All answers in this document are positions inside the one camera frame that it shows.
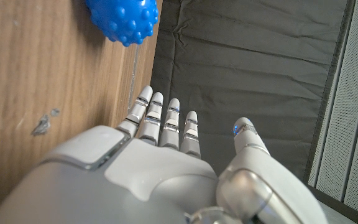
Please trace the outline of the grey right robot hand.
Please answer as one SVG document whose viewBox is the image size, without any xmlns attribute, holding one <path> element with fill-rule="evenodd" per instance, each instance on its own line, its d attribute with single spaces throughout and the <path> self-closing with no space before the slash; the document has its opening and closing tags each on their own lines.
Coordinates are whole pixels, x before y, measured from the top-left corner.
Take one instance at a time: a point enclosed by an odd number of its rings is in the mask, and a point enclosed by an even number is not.
<svg viewBox="0 0 358 224">
<path fill-rule="evenodd" d="M 0 223 L 326 223 L 321 205 L 269 153 L 252 122 L 233 127 L 221 174 L 201 159 L 198 117 L 146 86 L 115 128 L 57 146 L 0 206 Z"/>
</svg>

